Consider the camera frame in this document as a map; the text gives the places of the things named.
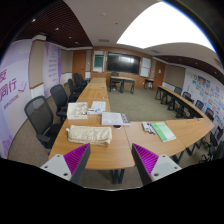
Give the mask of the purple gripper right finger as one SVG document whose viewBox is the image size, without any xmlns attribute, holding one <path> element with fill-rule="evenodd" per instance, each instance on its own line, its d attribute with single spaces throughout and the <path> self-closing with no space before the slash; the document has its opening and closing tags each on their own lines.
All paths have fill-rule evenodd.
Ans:
<svg viewBox="0 0 224 224">
<path fill-rule="evenodd" d="M 181 167 L 165 154 L 157 155 L 137 144 L 132 144 L 131 152 L 143 185 L 181 170 Z"/>
</svg>

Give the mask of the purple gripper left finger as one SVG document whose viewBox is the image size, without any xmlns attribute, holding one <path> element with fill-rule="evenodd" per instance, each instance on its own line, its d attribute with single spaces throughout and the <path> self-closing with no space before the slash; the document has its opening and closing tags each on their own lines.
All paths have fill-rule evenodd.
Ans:
<svg viewBox="0 0 224 224">
<path fill-rule="evenodd" d="M 85 144 L 65 155 L 56 154 L 42 165 L 41 168 L 79 185 L 90 153 L 90 144 Z"/>
</svg>

